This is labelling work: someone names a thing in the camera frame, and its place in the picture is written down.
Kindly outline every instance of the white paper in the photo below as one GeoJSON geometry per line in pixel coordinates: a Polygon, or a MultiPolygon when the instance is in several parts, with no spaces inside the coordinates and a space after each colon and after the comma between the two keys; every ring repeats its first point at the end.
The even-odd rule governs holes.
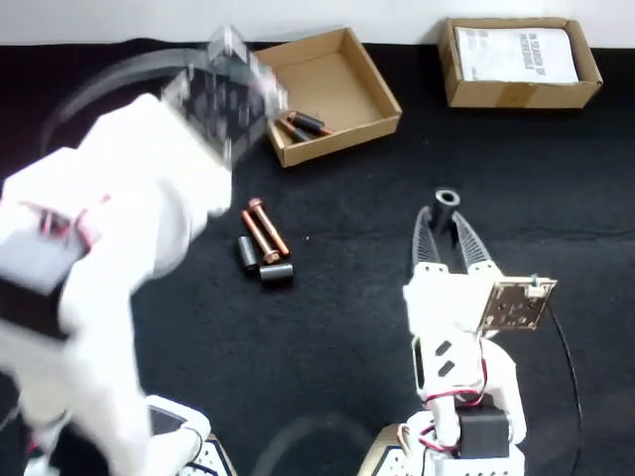
{"type": "Polygon", "coordinates": [[[467,81],[578,82],[572,46],[557,28],[456,28],[467,81]]]}

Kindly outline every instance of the cardboard box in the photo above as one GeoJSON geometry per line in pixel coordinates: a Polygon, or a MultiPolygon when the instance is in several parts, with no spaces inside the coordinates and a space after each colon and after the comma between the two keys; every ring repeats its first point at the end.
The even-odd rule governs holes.
{"type": "Polygon", "coordinates": [[[602,86],[579,22],[562,18],[448,19],[439,41],[444,69],[445,93],[451,107],[505,107],[580,109],[602,86]],[[579,82],[542,84],[530,82],[466,81],[463,79],[455,27],[465,28],[561,28],[569,35],[579,82]]]}
{"type": "Polygon", "coordinates": [[[273,122],[269,137],[283,167],[330,154],[397,129],[402,110],[350,29],[256,53],[289,91],[290,109],[324,122],[335,133],[294,144],[273,122]]]}

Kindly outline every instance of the screw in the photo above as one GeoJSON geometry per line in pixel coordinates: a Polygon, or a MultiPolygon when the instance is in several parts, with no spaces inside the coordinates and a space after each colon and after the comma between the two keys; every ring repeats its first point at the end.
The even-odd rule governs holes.
{"type": "Polygon", "coordinates": [[[280,259],[280,254],[269,245],[267,238],[265,238],[265,235],[262,234],[258,225],[256,225],[251,216],[249,216],[249,212],[247,210],[242,211],[242,219],[247,224],[247,228],[249,228],[249,231],[251,231],[251,234],[254,236],[258,246],[260,246],[260,249],[264,253],[265,263],[271,265],[272,263],[278,261],[280,259]]]}
{"type": "Polygon", "coordinates": [[[262,222],[265,230],[267,230],[267,233],[269,233],[271,238],[274,240],[274,243],[276,243],[276,246],[278,247],[280,252],[285,256],[289,255],[289,248],[280,237],[278,230],[276,230],[276,227],[267,216],[267,213],[265,213],[265,210],[263,210],[262,208],[262,200],[260,198],[252,198],[251,200],[249,200],[249,209],[253,211],[258,219],[262,222]]]}

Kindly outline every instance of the black cloth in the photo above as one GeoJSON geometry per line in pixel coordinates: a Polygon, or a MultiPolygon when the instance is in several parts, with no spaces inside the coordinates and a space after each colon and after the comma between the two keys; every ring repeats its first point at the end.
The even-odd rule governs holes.
{"type": "MultiPolygon", "coordinates": [[[[0,172],[35,158],[41,121],[74,86],[115,60],[167,47],[0,49],[0,172]]],[[[368,51],[403,106],[398,132],[289,170],[266,141],[253,151],[235,173],[231,211],[180,268],[134,297],[145,388],[202,409],[241,475],[289,426],[291,439],[309,434],[274,475],[356,474],[382,426],[418,407],[401,286],[417,212],[447,185],[506,274],[560,280],[553,306],[586,411],[578,474],[630,474],[635,54],[595,52],[605,86],[581,112],[513,113],[447,108],[434,47],[368,51]],[[292,289],[265,293],[240,271],[239,212],[254,195],[293,248],[292,289]]],[[[73,144],[96,115],[156,86],[105,98],[54,144],[73,144]]],[[[518,364],[530,474],[567,475],[574,407],[554,327],[546,320],[500,342],[518,364]]],[[[8,382],[0,396],[8,409],[8,382]]],[[[19,451],[14,425],[0,435],[3,475],[17,474],[19,451]]]]}

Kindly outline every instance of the cardboard tray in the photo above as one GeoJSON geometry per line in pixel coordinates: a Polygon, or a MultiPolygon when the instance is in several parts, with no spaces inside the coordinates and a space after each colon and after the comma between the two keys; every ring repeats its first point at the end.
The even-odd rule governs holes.
{"type": "Polygon", "coordinates": [[[451,107],[579,109],[602,86],[593,54],[579,22],[563,18],[447,19],[439,40],[447,102],[451,107]],[[579,82],[543,84],[505,81],[466,81],[460,67],[455,27],[561,28],[569,35],[579,82]]]}
{"type": "Polygon", "coordinates": [[[336,30],[255,55],[289,91],[290,110],[314,116],[335,132],[294,144],[270,122],[269,137],[283,167],[396,131],[401,107],[352,30],[336,30]]]}

